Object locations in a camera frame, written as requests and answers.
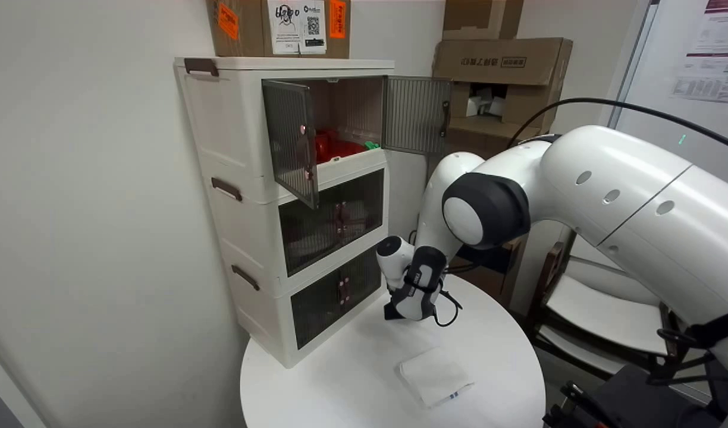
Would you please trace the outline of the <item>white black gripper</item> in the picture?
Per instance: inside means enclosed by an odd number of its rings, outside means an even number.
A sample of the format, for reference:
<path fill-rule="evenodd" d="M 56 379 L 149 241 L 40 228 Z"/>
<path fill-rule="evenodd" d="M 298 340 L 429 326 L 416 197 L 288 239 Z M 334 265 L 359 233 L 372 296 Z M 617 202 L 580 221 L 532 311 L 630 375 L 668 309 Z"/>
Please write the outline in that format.
<path fill-rule="evenodd" d="M 382 244 L 380 274 L 391 296 L 382 317 L 388 321 L 434 318 L 445 265 L 445 255 L 436 248 Z"/>

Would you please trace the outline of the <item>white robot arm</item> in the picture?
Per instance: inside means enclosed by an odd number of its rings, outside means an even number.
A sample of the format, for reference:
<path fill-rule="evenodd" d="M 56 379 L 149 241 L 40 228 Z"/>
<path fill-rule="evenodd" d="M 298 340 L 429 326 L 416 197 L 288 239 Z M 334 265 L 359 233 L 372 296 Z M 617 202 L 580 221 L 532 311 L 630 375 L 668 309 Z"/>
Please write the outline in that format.
<path fill-rule="evenodd" d="M 459 249 L 493 249 L 557 221 L 649 288 L 680 340 L 728 372 L 728 183 L 607 126 L 577 126 L 493 158 L 451 153 L 434 170 L 416 239 L 388 235 L 375 262 L 388 321 L 437 311 Z"/>

